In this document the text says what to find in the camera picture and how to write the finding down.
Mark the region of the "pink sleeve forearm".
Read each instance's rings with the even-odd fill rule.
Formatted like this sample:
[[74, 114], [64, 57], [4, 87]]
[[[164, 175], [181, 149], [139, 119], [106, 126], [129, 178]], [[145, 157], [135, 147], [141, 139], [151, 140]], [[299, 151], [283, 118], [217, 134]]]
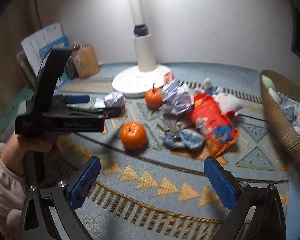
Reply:
[[[0, 152], [4, 146], [0, 142]], [[24, 186], [25, 179], [12, 173], [0, 157], [0, 232], [6, 239], [18, 239]]]

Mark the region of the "person's left hand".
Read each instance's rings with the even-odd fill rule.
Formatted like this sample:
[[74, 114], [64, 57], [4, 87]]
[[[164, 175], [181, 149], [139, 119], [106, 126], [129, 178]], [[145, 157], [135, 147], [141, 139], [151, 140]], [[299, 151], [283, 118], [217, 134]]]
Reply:
[[2, 163], [16, 176], [24, 176], [23, 158], [26, 152], [42, 152], [60, 154], [63, 152], [59, 143], [50, 143], [38, 139], [29, 139], [13, 134], [0, 153]]

